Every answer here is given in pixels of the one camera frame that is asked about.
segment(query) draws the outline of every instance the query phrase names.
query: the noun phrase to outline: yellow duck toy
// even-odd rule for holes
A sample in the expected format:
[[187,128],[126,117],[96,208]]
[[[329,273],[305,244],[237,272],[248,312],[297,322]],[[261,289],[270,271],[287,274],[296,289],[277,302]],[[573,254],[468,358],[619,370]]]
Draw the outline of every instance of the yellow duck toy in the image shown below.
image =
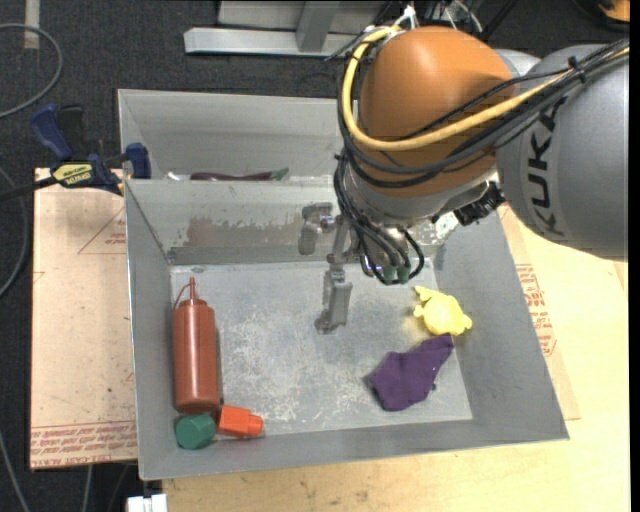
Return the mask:
[[466,329],[471,329],[471,318],[462,312],[454,297],[423,286],[416,286],[414,289],[424,304],[415,307],[413,316],[422,317],[431,334],[459,336]]

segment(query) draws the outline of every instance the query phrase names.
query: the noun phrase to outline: gray carpet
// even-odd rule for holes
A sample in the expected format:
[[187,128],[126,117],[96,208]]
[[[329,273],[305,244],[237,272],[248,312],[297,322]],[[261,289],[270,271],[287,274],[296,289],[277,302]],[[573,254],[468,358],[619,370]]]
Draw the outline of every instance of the gray carpet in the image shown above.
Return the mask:
[[[31,170],[53,163],[53,155],[32,135],[28,120],[38,106],[55,102],[85,107],[87,136],[108,153],[118,148],[118,88],[242,92],[332,97],[340,62],[314,58],[256,56],[188,57],[183,33],[214,19],[214,2],[131,0],[41,0],[40,25],[59,42],[65,58],[56,87],[37,105],[0,119],[0,168],[17,185]],[[478,13],[490,20],[503,0],[486,0]],[[24,21],[24,0],[0,2],[0,24]],[[586,16],[571,0],[521,1],[494,33],[490,44],[544,56],[558,48],[622,37]],[[0,111],[45,85],[55,70],[55,53],[24,50],[22,39],[0,33]],[[0,178],[0,192],[8,185]],[[32,203],[25,199],[29,218]],[[19,203],[0,204],[0,286],[16,261],[21,240]],[[30,383],[31,264],[0,298],[0,430],[31,509],[78,511],[86,469],[33,473],[27,466]],[[103,511],[122,466],[96,466],[89,510]],[[125,474],[118,495],[143,492],[135,468]],[[0,511],[21,510],[7,471],[0,464]]]

